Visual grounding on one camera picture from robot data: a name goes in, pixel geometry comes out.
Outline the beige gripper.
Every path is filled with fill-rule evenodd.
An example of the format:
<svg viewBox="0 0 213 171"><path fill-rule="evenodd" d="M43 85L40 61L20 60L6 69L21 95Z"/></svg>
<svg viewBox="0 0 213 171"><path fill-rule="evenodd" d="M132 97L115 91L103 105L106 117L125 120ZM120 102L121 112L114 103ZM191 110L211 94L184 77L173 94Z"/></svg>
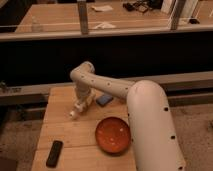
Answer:
<svg viewBox="0 0 213 171"><path fill-rule="evenodd" d="M95 98L95 95L92 94L90 96L88 96L86 99L84 100L78 100L75 104L75 107L77 108L77 110L79 112L84 112L88 109L88 107L91 105L91 103L93 102Z"/></svg>

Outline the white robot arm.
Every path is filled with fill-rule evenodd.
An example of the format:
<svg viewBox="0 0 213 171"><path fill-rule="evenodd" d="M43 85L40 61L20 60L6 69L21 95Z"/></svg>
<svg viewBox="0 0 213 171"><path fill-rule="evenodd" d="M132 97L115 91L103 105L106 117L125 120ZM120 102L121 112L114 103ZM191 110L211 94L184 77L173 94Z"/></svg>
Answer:
<svg viewBox="0 0 213 171"><path fill-rule="evenodd" d="M89 61L74 68L70 78L77 96L72 117L88 108L92 88L126 100L137 171L185 171L168 99L158 83L99 76Z"/></svg>

